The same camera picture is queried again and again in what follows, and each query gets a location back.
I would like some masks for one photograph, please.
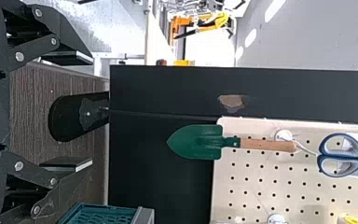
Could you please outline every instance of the scissors handle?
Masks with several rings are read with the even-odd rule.
[[[327,147],[327,142],[334,137],[343,137],[349,143],[351,143],[352,147],[348,148],[348,150],[342,149],[329,149]],[[319,151],[323,155],[333,156],[333,157],[342,157],[342,158],[358,158],[358,141],[352,136],[346,133],[333,133],[325,137],[322,143],[319,146]]]
[[[331,161],[332,162],[340,162],[343,167],[341,167],[340,170],[336,170],[334,172],[329,172],[327,170],[326,164]],[[358,170],[358,159],[320,155],[320,156],[318,156],[317,162],[318,162],[320,172],[322,172],[323,174],[325,174],[327,176],[334,177],[334,178],[352,175],[353,173],[355,173]]]

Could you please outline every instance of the wooden handle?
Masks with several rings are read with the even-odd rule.
[[[296,143],[242,138],[241,148],[274,150],[274,151],[293,153],[296,151]]]

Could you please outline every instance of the green trowel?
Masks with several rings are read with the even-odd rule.
[[[219,160],[223,147],[274,150],[293,153],[293,142],[223,137],[221,125],[189,125],[179,129],[168,139],[168,146],[181,157],[195,160]]]

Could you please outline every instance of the white pegboard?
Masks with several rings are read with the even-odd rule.
[[[221,118],[223,136],[273,140],[291,131],[317,151],[330,133],[358,133],[358,125],[271,119]],[[316,157],[247,149],[223,149],[214,162],[211,220],[266,223],[271,214],[290,224],[336,224],[342,214],[358,217],[358,179],[319,173]]]

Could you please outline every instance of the green crate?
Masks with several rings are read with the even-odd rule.
[[[58,224],[131,224],[137,209],[77,203]]]

